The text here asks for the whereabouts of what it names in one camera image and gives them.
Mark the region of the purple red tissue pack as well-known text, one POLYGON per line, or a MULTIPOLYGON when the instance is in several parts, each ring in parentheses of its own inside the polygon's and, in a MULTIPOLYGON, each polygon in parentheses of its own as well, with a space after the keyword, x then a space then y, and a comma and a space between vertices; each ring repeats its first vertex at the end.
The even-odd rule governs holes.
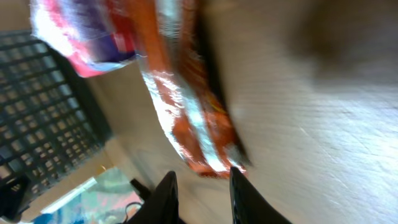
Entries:
POLYGON ((138 56, 126 0, 31 0, 34 37, 64 56, 77 74, 95 77, 138 56))

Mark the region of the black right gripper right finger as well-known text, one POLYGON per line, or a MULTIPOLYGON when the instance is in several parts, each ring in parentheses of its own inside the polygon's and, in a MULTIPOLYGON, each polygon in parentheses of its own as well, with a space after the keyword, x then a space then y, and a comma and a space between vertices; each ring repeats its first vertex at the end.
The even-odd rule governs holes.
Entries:
POLYGON ((237 167, 230 169, 229 193, 233 224, 291 224, 265 200, 237 167))

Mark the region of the orange red snack bar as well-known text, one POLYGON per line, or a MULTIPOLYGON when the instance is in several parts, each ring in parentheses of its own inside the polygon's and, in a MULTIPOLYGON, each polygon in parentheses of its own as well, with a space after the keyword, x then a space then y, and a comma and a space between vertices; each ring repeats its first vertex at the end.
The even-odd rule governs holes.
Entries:
POLYGON ((246 171, 238 135, 213 89, 200 1, 133 0, 139 68, 160 126, 182 160, 200 176, 246 171))

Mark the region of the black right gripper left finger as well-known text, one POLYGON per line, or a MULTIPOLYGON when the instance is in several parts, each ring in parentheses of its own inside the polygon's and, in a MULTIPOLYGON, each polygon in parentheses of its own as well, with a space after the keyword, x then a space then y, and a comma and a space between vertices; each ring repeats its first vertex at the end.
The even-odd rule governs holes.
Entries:
POLYGON ((127 221, 128 224, 178 224, 178 185, 174 171, 166 173, 140 209, 127 221))

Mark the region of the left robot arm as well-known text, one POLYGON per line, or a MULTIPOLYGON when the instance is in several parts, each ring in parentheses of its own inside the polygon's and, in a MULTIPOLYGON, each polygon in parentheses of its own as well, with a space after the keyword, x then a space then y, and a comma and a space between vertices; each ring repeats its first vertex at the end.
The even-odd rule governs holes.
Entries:
POLYGON ((9 223, 21 220, 20 207, 29 184, 29 178, 21 176, 1 186, 1 219, 9 223))

